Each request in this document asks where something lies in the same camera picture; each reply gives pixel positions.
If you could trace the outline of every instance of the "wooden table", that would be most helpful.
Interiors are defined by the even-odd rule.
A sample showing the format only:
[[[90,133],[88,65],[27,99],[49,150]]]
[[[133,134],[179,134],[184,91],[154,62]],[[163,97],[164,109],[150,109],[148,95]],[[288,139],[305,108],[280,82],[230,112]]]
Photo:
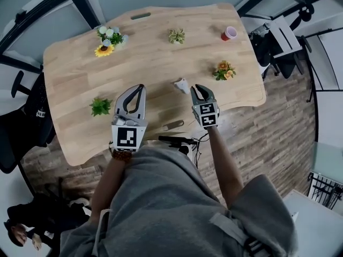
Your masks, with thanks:
[[[150,13],[131,20],[132,16]],[[172,133],[190,132],[198,125],[192,114],[190,95],[173,82],[186,78],[189,86],[213,90],[221,111],[265,102],[258,63],[243,24],[230,4],[190,8],[147,7],[127,12],[107,23],[129,36],[128,43],[107,57],[97,58],[100,40],[95,31],[57,42],[44,53],[44,73],[51,116],[66,160],[85,163],[105,150],[111,140],[110,115],[91,116],[95,97],[116,99],[128,88],[144,84],[147,89],[145,139],[168,135],[162,126],[176,120],[184,125]],[[238,37],[224,42],[220,34],[227,26]],[[184,44],[170,44],[168,29],[185,29]],[[227,60],[237,75],[215,81],[212,71]]]

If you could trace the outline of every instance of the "paper cup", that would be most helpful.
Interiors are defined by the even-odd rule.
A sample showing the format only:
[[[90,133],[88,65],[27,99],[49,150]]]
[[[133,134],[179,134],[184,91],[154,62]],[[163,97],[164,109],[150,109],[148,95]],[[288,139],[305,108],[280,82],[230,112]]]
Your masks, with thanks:
[[[224,41],[229,39],[234,39],[237,37],[237,30],[234,27],[227,27],[225,31],[221,34],[221,38]]]

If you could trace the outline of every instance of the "drawstring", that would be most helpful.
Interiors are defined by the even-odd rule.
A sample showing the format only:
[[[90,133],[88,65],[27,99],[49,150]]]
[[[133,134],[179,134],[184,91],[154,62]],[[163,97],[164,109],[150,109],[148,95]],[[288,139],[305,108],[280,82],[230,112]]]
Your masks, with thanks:
[[[210,219],[210,223],[219,227],[224,233],[232,237],[239,243],[246,253],[251,257],[273,256],[266,249],[266,246],[253,237],[246,235],[234,221],[221,213],[216,213]]]
[[[99,239],[100,239],[100,232],[102,229],[103,217],[105,216],[106,213],[108,213],[110,211],[111,211],[110,209],[103,209],[100,213],[98,229],[96,230],[95,242],[94,242],[94,246],[92,249],[92,255],[91,256],[98,257],[98,244],[99,244]]]

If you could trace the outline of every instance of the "floor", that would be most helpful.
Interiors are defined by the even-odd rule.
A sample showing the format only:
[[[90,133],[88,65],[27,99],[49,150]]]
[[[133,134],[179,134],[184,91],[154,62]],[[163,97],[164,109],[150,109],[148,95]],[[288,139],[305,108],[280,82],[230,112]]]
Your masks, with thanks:
[[[309,74],[300,75],[295,70],[286,80],[282,76],[275,77],[269,70],[264,84],[266,103],[222,112],[220,132],[245,182],[263,173],[269,176],[281,196],[292,189],[306,194],[315,139],[315,105],[313,101],[306,102],[310,94]],[[205,132],[199,129],[192,135],[199,138],[203,134]],[[208,141],[201,143],[200,152],[199,171],[223,201]],[[57,178],[63,177],[63,190],[69,197],[90,198],[109,159],[110,153],[105,150],[85,164],[71,167],[55,137],[47,148],[32,149],[22,165],[37,191],[43,191],[44,184],[56,184]]]

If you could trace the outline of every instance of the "yellow flower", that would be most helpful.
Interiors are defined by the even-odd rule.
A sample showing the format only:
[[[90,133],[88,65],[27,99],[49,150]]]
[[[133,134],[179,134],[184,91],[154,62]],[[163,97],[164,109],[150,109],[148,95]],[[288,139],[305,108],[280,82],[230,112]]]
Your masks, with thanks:
[[[227,73],[224,74],[226,79],[229,79],[230,77],[232,77],[231,75],[233,74],[232,71],[227,71]]]
[[[220,70],[227,70],[227,62],[226,61],[221,61],[219,64],[218,64],[218,68]]]
[[[100,45],[94,52],[96,56],[102,57],[102,56],[110,55],[113,51],[114,51],[113,45],[109,45],[108,47]]]

